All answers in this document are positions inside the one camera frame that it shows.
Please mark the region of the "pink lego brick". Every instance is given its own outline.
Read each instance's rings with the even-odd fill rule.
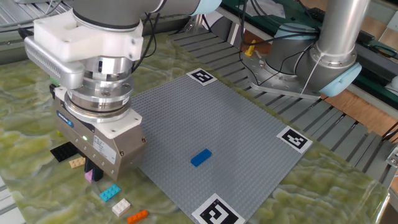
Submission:
[[[86,178],[86,180],[89,182],[89,183],[94,183],[94,180],[93,180],[93,170],[90,170],[90,171],[88,171],[86,174],[85,174],[85,178]]]

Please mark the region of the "sticker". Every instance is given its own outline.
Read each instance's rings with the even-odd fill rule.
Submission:
[[[68,118],[66,118],[63,114],[61,114],[61,112],[57,111],[57,115],[58,117],[61,118],[62,121],[64,121],[65,123],[67,123],[71,128],[74,128],[75,125],[73,124],[73,122],[71,122]]]
[[[192,72],[188,72],[187,75],[196,80],[198,83],[200,83],[203,86],[217,81],[216,77],[210,75],[208,72],[204,71],[201,68],[198,68]]]
[[[200,224],[243,224],[242,218],[216,193],[200,205],[192,215]]]
[[[112,164],[116,162],[116,151],[102,141],[98,136],[94,135],[94,148]]]
[[[125,105],[130,100],[130,97],[123,100],[122,105]]]
[[[303,154],[312,145],[311,140],[289,126],[281,131],[277,137],[292,146],[292,148],[301,154]]]

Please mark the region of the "blue lego brick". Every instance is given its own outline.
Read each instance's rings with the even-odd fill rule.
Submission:
[[[113,196],[115,196],[117,193],[120,192],[120,188],[114,184],[112,187],[108,188],[104,192],[102,192],[99,197],[102,198],[105,202],[107,202],[109,199],[111,199]]]
[[[195,156],[193,159],[191,159],[191,163],[195,167],[198,167],[200,164],[202,164],[208,158],[210,158],[210,156],[211,156],[211,152],[208,149],[205,149],[201,153],[199,153],[197,156]]]

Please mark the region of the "green marble table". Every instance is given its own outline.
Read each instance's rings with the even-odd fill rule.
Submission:
[[[157,43],[156,54],[133,74],[135,94],[198,67],[218,75],[167,35],[158,35]],[[288,124],[229,81],[220,80]],[[140,224],[193,223],[140,170],[117,182],[105,176],[91,185],[83,168],[72,170],[67,161],[58,163],[50,150],[67,140],[55,130],[49,84],[48,76],[30,61],[0,67],[0,176],[28,224],[126,223],[142,209],[150,215]],[[122,191],[105,203],[98,195],[113,184]],[[118,218],[111,208],[122,198],[131,208]],[[249,223],[375,223],[386,198],[387,189],[378,181],[316,142]]]

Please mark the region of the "white lego brick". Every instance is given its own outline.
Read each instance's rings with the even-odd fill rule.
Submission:
[[[131,204],[126,199],[123,199],[112,208],[112,212],[120,217],[124,212],[129,210],[130,206]]]

